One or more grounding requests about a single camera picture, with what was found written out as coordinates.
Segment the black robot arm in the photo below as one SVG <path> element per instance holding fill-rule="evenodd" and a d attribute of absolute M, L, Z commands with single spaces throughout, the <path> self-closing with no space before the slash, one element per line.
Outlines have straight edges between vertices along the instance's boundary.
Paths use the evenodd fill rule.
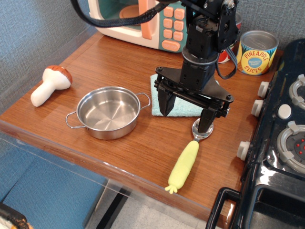
<path fill-rule="evenodd" d="M 201 107 L 198 132 L 206 133 L 214 119 L 228 114 L 234 97 L 215 80 L 220 73 L 219 54 L 227 51 L 237 60 L 230 46 L 237 41 L 236 0 L 184 0 L 187 38 L 182 50 L 181 69 L 158 67 L 155 87 L 159 109 L 167 116 L 177 97 Z"/>

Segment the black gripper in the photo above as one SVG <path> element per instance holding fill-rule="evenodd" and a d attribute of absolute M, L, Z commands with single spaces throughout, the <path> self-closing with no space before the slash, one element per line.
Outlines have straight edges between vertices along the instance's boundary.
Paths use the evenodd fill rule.
<path fill-rule="evenodd" d="M 215 117 L 226 117 L 234 97 L 215 80 L 219 72 L 219 54 L 210 57 L 197 57 L 188 52 L 183 53 L 180 69 L 156 67 L 159 109 L 167 116 L 174 108 L 176 97 L 202 107 L 198 132 L 205 133 Z"/>

